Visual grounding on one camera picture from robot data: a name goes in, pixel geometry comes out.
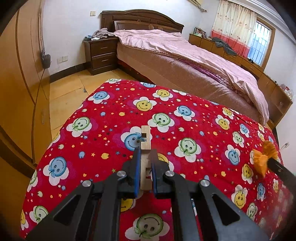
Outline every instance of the metal bolt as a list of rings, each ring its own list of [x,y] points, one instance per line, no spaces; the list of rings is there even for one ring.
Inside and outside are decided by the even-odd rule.
[[[208,187],[210,185],[210,182],[208,180],[204,179],[204,180],[200,181],[200,184],[204,187]]]
[[[119,171],[117,172],[117,176],[119,177],[124,177],[126,175],[126,172],[125,171]]]
[[[172,176],[175,175],[175,173],[174,173],[173,171],[166,171],[166,172],[165,172],[165,175],[166,175],[167,177],[172,177]]]
[[[89,187],[91,185],[91,181],[90,180],[85,180],[85,181],[82,182],[82,185],[87,188],[87,187]]]

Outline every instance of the wooden headboard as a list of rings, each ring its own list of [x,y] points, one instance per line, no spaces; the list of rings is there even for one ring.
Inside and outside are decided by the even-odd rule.
[[[134,9],[101,12],[101,28],[114,32],[118,29],[160,29],[166,32],[182,32],[184,25],[176,23],[157,11]]]

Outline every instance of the orange object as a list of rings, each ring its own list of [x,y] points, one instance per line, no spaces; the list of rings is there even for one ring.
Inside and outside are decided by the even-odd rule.
[[[253,149],[254,151],[254,167],[256,171],[265,177],[267,171],[267,161],[269,158],[277,159],[278,153],[274,144],[270,141],[263,142],[263,151],[262,153],[258,150]]]

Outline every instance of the pink blanket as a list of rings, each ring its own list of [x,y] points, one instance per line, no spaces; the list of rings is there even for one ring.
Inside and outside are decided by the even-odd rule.
[[[259,90],[256,79],[247,71],[216,54],[191,45],[180,33],[154,30],[118,30],[115,33],[123,45],[136,47],[174,58],[182,58],[201,66],[230,82],[235,89],[246,94],[262,116],[262,123],[269,118],[268,104]]]

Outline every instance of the wooden window frame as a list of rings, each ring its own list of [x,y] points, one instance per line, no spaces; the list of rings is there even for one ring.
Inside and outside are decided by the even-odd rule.
[[[271,53],[272,45],[274,43],[274,36],[276,34],[276,29],[275,29],[275,27],[273,27],[272,25],[270,25],[269,23],[267,23],[266,21],[264,21],[260,17],[257,17],[257,21],[259,23],[261,23],[262,25],[265,25],[267,28],[269,28],[270,32],[271,32],[269,44],[268,44],[267,51],[266,51],[266,55],[264,57],[264,60],[263,60],[262,66],[261,66],[263,69],[265,69],[267,61],[268,61],[270,53]]]

